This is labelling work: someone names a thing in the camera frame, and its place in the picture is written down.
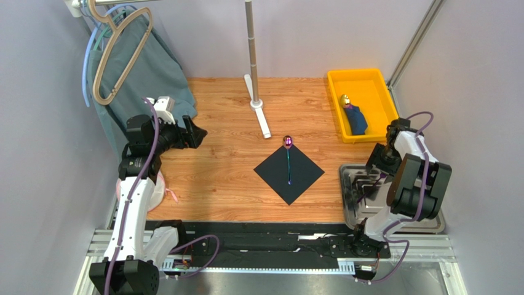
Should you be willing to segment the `black paper napkin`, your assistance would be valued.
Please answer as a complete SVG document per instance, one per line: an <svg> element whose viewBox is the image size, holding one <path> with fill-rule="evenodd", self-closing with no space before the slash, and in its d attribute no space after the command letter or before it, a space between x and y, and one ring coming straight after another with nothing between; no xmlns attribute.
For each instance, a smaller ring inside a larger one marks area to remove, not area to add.
<svg viewBox="0 0 524 295"><path fill-rule="evenodd" d="M291 205L325 172L296 146L283 146L254 168L255 173Z"/></svg>

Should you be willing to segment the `iridescent purple spoon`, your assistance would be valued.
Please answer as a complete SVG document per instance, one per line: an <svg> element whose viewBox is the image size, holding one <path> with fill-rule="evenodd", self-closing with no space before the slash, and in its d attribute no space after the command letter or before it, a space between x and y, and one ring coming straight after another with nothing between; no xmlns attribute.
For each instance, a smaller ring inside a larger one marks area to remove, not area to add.
<svg viewBox="0 0 524 295"><path fill-rule="evenodd" d="M286 150L287 155L287 178L288 185L292 184L292 171L291 171L291 160L290 160L290 150L293 146L293 139L290 135L285 135L282 140L282 145Z"/></svg>

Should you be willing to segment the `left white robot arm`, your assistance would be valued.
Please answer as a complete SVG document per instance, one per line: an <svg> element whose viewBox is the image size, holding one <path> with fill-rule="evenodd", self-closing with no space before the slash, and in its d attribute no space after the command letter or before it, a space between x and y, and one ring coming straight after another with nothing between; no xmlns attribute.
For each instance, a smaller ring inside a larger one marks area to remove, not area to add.
<svg viewBox="0 0 524 295"><path fill-rule="evenodd" d="M89 269L100 294L156 294L159 289L159 267L179 243L183 229L179 220L164 221L148 243L143 241L149 203L160 186L160 156L169 149L196 149L207 135L188 115L183 122L180 127L177 122L137 115L126 123L113 234L103 260Z"/></svg>

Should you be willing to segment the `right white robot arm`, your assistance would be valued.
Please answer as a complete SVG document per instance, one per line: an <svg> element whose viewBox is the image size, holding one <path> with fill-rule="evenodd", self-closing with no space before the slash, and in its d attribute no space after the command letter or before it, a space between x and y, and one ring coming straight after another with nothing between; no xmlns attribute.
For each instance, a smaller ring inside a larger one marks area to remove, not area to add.
<svg viewBox="0 0 524 295"><path fill-rule="evenodd" d="M354 229L351 250L360 257L380 253L391 243L391 234L407 224L434 219L452 174L448 164L429 152L423 131L404 118L387 126L386 144L375 146L365 168L392 177L392 182L385 206Z"/></svg>

